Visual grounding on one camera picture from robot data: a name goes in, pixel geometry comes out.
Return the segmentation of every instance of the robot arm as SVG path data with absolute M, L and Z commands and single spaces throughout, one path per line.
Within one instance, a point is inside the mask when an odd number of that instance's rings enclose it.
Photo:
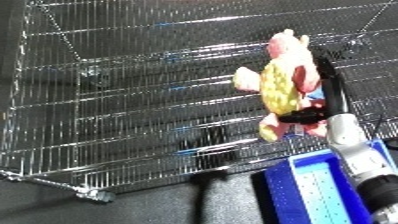
M 368 139 L 357 117 L 350 112 L 341 78 L 328 57 L 317 57 L 316 62 L 326 107 L 296 111 L 281 116 L 280 121 L 308 124 L 326 119 L 327 143 L 372 214 L 374 223 L 398 223 L 398 176 L 395 170 L 367 144 Z

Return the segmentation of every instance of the pink plush toy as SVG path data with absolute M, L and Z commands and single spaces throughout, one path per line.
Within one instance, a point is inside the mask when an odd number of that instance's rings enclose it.
M 260 122 L 260 135 L 269 142 L 283 137 L 293 124 L 281 123 L 279 115 L 307 107 L 322 107 L 324 100 L 310 100 L 306 94 L 320 86 L 320 76 L 308 50 L 309 37 L 294 37 L 293 30 L 285 30 L 274 35 L 268 43 L 267 51 L 271 61 L 261 75 L 245 67 L 239 68 L 233 78 L 237 89 L 260 92 L 267 109 Z M 304 125 L 310 135 L 326 135 L 325 121 Z

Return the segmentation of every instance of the wire rack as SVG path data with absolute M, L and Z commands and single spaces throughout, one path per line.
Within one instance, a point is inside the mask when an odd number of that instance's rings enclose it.
M 395 1 L 26 0 L 21 10 L 0 155 L 11 180 L 107 201 L 325 147 L 259 140 L 260 97 L 231 84 L 240 66 L 262 69 L 265 41 L 285 28 L 312 46 L 348 44 L 335 65 L 354 112 L 368 136 L 397 134 Z

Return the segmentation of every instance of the dark floor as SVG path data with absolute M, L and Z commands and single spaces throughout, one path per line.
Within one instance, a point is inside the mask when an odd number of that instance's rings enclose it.
M 15 46 L 5 44 L 9 42 L 5 30 L 9 23 L 9 5 L 12 1 L 21 0 L 1 0 L 0 6 L 0 61 L 6 55 L 3 78 L 12 69 L 12 51 L 15 51 Z M 0 83 L 2 100 L 7 96 L 6 86 Z M 397 160 L 398 153 L 392 154 Z M 0 182 L 0 223 L 276 223 L 259 174 L 234 175 L 226 181 L 216 179 L 209 186 L 206 180 L 207 178 L 200 181 L 200 186 L 181 184 L 120 195 L 114 203 L 108 205 L 82 202 L 70 192 L 57 189 Z

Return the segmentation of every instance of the blue plastic box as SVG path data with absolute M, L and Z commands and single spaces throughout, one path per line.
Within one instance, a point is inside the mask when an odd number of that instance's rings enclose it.
M 370 144 L 396 166 L 381 140 Z M 281 224 L 370 224 L 331 150 L 291 156 L 265 171 Z

